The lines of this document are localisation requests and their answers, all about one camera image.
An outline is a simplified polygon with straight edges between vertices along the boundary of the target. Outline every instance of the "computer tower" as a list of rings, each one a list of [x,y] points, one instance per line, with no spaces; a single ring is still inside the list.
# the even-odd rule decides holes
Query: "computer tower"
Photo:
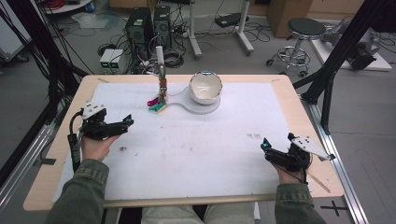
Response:
[[[151,57],[154,46],[154,30],[152,26],[151,13],[148,7],[134,7],[129,17],[125,30],[133,55],[139,54],[144,60]]]
[[[154,32],[157,36],[157,46],[163,49],[172,48],[171,33],[171,8],[169,6],[156,6],[154,11]]]

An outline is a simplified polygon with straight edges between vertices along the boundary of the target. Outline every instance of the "white bowl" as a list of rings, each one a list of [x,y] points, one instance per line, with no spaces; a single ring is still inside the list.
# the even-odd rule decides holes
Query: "white bowl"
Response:
[[[222,84],[218,75],[199,72],[190,79],[190,97],[198,104],[210,105],[221,96]]]

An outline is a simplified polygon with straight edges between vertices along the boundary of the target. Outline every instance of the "wooden table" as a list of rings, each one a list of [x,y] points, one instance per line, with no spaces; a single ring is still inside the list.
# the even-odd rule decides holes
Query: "wooden table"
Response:
[[[168,75],[168,83],[188,83],[191,76]],[[282,108],[284,117],[290,131],[296,136],[307,136],[313,138],[320,144],[318,136],[307,116],[304,108],[296,94],[291,82],[286,76],[279,75],[221,75],[223,83],[271,83],[275,90],[277,100]],[[56,159],[54,165],[43,165],[35,179],[33,186],[24,202],[24,209],[28,211],[50,210],[53,202],[52,196],[57,189],[61,172],[64,166],[67,153],[70,148],[66,140],[69,134],[68,125],[72,116],[90,101],[96,86],[100,83],[157,83],[158,78],[154,76],[88,76],[84,77],[78,92],[64,117],[59,132],[57,133],[47,158]],[[80,125],[75,122],[74,129]],[[308,178],[314,191],[313,197],[340,197],[344,194],[343,187],[334,169],[328,161],[320,161],[314,156],[311,168],[308,171]],[[151,206],[166,204],[199,204],[199,203],[231,203],[246,201],[271,201],[275,195],[247,195],[232,198],[210,197],[194,199],[170,199],[170,200],[138,200],[138,201],[117,201],[105,202],[106,207],[128,207],[128,206]]]

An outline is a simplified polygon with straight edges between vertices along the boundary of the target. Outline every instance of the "metal rail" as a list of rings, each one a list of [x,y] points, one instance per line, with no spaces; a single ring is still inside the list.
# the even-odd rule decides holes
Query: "metal rail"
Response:
[[[12,195],[18,189],[18,185],[29,172],[29,169],[34,164],[35,159],[40,154],[41,150],[50,140],[54,130],[54,122],[52,122],[50,125],[44,125],[41,128],[40,132],[35,138],[35,141],[30,145],[26,153],[19,161],[18,165],[15,167],[3,187],[0,189],[0,214],[6,208]]]
[[[350,182],[349,177],[347,176],[346,168],[344,167],[344,164],[341,161],[341,157],[338,154],[334,141],[332,140],[332,137],[330,135],[326,134],[326,131],[323,129],[322,125],[320,124],[321,114],[318,105],[310,105],[308,102],[305,101],[302,101],[302,104],[304,105],[305,109],[307,109],[306,112],[311,115],[312,123],[314,124],[317,130],[318,136],[325,150],[327,151],[327,153],[333,154],[336,158],[335,160],[332,160],[331,163],[344,187],[344,192],[345,192],[344,198],[349,208],[350,215],[352,215],[352,218],[355,223],[368,224],[369,221],[367,220],[363,208],[361,207],[361,203],[358,199],[358,195],[356,195],[356,192],[352,187],[352,183]]]

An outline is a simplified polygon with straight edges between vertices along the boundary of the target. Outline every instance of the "robotic arm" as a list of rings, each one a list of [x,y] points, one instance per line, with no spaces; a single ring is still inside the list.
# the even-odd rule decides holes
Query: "robotic arm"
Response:
[[[265,152],[265,159],[278,166],[285,167],[288,172],[303,172],[303,183],[306,183],[306,169],[311,164],[311,153],[317,155],[321,161],[333,160],[333,154],[328,155],[314,141],[306,138],[296,137],[289,133],[288,139],[291,141],[287,153],[272,148],[269,141],[264,138],[261,144]]]
[[[327,29],[320,38],[323,43],[329,42],[334,47],[347,29],[350,21],[341,21],[334,27]],[[379,39],[371,34],[369,29],[346,59],[353,69],[362,70],[376,60],[373,55],[379,51]]]
[[[107,124],[105,123],[105,115],[106,109],[103,105],[87,102],[86,107],[77,112],[71,119],[69,127],[70,134],[67,135],[67,139],[69,141],[74,171],[80,165],[79,148],[82,136],[87,136],[94,140],[103,140],[111,136],[127,133],[129,126],[134,124],[131,115],[128,115],[121,122]],[[72,128],[74,120],[78,116],[82,116],[83,119],[79,137],[77,137],[76,133],[73,133]]]

